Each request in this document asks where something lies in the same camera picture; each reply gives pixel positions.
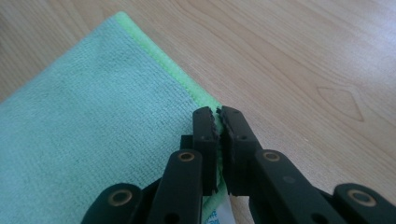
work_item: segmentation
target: wooden table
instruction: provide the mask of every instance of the wooden table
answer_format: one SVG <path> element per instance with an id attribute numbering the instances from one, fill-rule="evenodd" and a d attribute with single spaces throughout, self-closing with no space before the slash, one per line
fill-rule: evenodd
<path id="1" fill-rule="evenodd" d="M 119 10 L 314 186 L 396 203 L 395 1 L 0 0 L 0 101 Z"/>

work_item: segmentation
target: table surface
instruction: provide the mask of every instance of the table surface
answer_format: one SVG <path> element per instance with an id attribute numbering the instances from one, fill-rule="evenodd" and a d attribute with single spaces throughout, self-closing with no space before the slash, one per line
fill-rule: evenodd
<path id="1" fill-rule="evenodd" d="M 0 101 L 120 10 L 314 186 L 396 203 L 395 1 L 0 0 Z"/>

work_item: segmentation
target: screw hole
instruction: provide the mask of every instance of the screw hole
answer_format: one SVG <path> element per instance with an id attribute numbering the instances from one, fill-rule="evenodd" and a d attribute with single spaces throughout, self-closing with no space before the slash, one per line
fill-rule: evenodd
<path id="1" fill-rule="evenodd" d="M 356 203 L 359 203 L 363 206 L 374 207 L 376 206 L 376 200 L 370 194 L 363 192 L 358 189 L 350 189 L 347 192 L 349 198 L 351 198 Z"/>
<path id="2" fill-rule="evenodd" d="M 314 213 L 314 214 L 312 214 L 311 217 L 312 217 L 312 220 L 314 220 L 314 222 L 316 222 L 316 223 L 318 223 L 318 224 L 327 224 L 327 223 L 329 223 L 329 221 L 327 220 L 327 218 L 324 217 L 324 216 L 321 215 L 321 214 Z"/>
<path id="3" fill-rule="evenodd" d="M 129 191 L 128 189 L 119 189 L 114 191 L 108 196 L 108 203 L 112 206 L 121 206 L 132 199 L 132 192 Z"/>
<path id="4" fill-rule="evenodd" d="M 268 161 L 279 161 L 280 157 L 275 152 L 264 152 L 262 154 Z"/>
<path id="5" fill-rule="evenodd" d="M 169 213 L 165 216 L 163 221 L 165 221 L 166 224 L 176 224 L 178 223 L 180 218 L 178 217 L 178 214 L 176 213 Z"/>
<path id="6" fill-rule="evenodd" d="M 192 161 L 194 159 L 194 154 L 190 153 L 190 152 L 183 152 L 178 154 L 178 158 L 181 161 Z"/>

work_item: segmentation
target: microfiber cloth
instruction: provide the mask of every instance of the microfiber cloth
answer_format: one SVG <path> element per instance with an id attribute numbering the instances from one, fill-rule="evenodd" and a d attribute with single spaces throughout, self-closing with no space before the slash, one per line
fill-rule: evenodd
<path id="1" fill-rule="evenodd" d="M 79 223 L 107 187 L 146 187 L 207 105 L 220 103 L 114 15 L 0 104 L 0 223 Z M 203 221 L 225 191 L 220 178 Z"/>

